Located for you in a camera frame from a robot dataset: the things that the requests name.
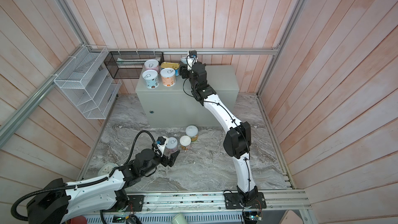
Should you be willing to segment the red label can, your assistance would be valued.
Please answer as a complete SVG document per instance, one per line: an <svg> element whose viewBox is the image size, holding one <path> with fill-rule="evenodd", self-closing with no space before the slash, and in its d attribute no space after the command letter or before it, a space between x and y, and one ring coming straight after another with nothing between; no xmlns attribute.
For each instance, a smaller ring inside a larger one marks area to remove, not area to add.
<svg viewBox="0 0 398 224"><path fill-rule="evenodd" d="M178 140L175 137L170 137L166 145L166 151L168 154L173 154L178 151Z"/></svg>

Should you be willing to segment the gold rectangular tin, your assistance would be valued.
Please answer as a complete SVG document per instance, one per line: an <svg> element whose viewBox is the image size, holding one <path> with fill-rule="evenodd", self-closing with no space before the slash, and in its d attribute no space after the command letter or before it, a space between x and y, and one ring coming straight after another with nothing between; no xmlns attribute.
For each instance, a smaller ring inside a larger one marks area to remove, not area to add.
<svg viewBox="0 0 398 224"><path fill-rule="evenodd" d="M163 62L161 64L161 69L172 68L175 71L176 76L179 76L179 63Z"/></svg>

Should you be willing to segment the orange label pull-tab can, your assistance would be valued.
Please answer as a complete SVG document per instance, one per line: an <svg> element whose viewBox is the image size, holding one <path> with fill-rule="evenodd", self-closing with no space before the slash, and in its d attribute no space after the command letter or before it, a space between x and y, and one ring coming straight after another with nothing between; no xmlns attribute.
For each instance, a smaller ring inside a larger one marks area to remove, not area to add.
<svg viewBox="0 0 398 224"><path fill-rule="evenodd" d="M162 84L165 87L172 87L176 84L176 73L173 68L163 68L160 71Z"/></svg>

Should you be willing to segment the teal label can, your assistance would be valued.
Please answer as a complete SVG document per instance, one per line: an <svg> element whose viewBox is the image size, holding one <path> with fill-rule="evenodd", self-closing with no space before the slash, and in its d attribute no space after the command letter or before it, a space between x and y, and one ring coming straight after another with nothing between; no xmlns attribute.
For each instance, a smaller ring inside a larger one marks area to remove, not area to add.
<svg viewBox="0 0 398 224"><path fill-rule="evenodd" d="M159 86L159 74L156 70L146 70L142 74L142 78L148 89L154 89Z"/></svg>

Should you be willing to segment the pink label can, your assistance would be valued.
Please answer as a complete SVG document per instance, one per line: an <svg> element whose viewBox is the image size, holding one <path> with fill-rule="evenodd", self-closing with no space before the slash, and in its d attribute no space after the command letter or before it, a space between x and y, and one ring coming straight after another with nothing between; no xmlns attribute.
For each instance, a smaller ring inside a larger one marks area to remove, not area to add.
<svg viewBox="0 0 398 224"><path fill-rule="evenodd" d="M160 71L159 61L157 61L155 59L150 59L150 60L145 61L144 66L145 66L146 70L154 70L157 72Z"/></svg>

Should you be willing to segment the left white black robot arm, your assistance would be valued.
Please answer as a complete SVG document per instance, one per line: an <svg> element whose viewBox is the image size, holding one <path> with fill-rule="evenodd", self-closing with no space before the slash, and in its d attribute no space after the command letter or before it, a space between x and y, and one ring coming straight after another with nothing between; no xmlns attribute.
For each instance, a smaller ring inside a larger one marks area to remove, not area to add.
<svg viewBox="0 0 398 224"><path fill-rule="evenodd" d="M178 151L165 156L144 149L134 160L105 176L69 183L55 179L31 196L27 204L28 223L60 224L95 211L124 209L129 200L125 189L150 176L160 164L172 167L178 155Z"/></svg>

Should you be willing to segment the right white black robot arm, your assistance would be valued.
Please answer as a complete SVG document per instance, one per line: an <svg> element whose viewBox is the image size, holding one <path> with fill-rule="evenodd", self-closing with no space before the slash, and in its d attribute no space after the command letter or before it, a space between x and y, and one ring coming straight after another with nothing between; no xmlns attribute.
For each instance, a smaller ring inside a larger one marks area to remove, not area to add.
<svg viewBox="0 0 398 224"><path fill-rule="evenodd" d="M250 168L251 126L236 118L223 104L219 95L207 82L205 64L200 62L183 64L179 69L182 79L189 80L191 96L204 106L218 120L226 136L223 147L232 158L237 174L237 192L225 197L236 208L266 208L263 194L258 191Z"/></svg>

